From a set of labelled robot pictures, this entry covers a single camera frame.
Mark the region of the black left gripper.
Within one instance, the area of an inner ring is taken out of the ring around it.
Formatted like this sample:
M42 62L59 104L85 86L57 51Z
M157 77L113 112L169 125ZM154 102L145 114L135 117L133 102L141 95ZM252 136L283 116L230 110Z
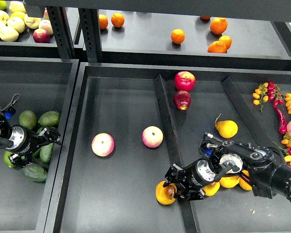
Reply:
M26 129L23 126L12 126L10 141L12 146L7 146L6 150L13 152L8 156L12 165L17 168L24 168L33 160L31 153L35 153L42 146L54 143L59 146L62 145L60 141L60 133L51 136L39 136L37 133Z

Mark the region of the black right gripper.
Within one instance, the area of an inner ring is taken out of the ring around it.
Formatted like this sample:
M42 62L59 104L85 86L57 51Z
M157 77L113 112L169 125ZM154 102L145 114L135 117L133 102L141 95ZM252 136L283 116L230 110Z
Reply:
M172 164L165 174L163 187L170 186L172 183L178 187L186 188L177 191L174 198L185 199L189 201L203 200L205 187L214 182L216 173L211 170L207 160L198 159L185 168Z

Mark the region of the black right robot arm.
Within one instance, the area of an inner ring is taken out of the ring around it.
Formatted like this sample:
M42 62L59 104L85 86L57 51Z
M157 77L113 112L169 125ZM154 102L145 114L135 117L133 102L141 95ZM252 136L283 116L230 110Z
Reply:
M276 148L253 147L204 133L199 153L204 158L186 167L170 166L163 187L174 186L171 198L202 200L205 186L239 176L252 187L254 196L271 199L281 194L291 203L291 167Z

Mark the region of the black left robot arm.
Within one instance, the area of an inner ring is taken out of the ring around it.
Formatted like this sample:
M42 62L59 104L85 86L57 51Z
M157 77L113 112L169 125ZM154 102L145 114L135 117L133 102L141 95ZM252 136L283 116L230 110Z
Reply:
M0 107L0 149L11 153L8 159L14 168L22 169L30 163L42 164L33 155L43 146L62 143L55 128L44 126L40 133L35 133L24 126L9 124L8 119L16 112L13 105L19 98L20 94L16 93L7 105Z

